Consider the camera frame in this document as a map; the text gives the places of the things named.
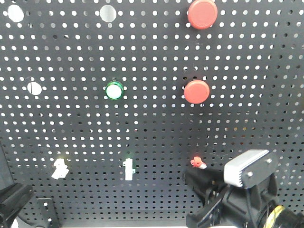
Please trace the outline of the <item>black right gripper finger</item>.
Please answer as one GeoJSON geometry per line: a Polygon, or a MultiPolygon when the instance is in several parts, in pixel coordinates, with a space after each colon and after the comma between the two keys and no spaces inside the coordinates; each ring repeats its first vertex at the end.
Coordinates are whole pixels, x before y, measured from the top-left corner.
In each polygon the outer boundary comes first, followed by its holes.
{"type": "Polygon", "coordinates": [[[202,208],[186,216],[186,227],[227,228],[228,223],[224,220],[222,212],[223,198],[223,194],[218,194],[215,197],[204,197],[202,208]]]}
{"type": "Polygon", "coordinates": [[[183,173],[184,184],[191,188],[202,202],[212,201],[226,186],[223,171],[186,167],[183,173]]]}

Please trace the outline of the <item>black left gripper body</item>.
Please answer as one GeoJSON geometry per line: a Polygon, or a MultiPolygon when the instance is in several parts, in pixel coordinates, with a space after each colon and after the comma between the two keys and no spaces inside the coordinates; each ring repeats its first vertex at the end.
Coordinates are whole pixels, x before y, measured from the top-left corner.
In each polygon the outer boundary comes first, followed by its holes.
{"type": "Polygon", "coordinates": [[[10,228],[24,206],[33,197],[31,185],[14,183],[0,190],[0,227],[10,228]]]}

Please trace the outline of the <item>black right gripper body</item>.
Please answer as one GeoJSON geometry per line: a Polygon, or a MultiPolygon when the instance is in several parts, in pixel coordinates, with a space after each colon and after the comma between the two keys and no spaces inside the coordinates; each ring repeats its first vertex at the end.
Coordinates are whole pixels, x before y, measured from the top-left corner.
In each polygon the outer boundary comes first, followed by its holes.
{"type": "Polygon", "coordinates": [[[251,188],[230,186],[207,214],[208,228],[264,228],[277,203],[277,182],[264,180],[251,188]]]}

